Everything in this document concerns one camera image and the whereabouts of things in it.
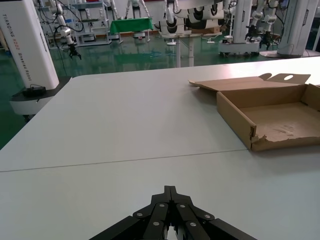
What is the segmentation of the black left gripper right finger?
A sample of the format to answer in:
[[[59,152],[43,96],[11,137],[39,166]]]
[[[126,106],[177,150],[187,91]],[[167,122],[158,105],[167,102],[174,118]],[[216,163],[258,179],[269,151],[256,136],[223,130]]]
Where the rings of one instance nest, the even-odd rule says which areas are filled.
[[[179,240],[253,240],[254,237],[196,207],[190,196],[170,187],[170,218]]]

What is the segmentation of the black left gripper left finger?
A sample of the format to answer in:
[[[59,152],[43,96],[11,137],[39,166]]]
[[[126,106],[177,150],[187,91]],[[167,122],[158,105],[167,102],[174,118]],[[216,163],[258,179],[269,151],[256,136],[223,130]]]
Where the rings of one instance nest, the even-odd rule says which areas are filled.
[[[93,236],[93,240],[165,240],[170,223],[168,212],[171,187],[151,197],[146,207],[129,215],[104,231]]]

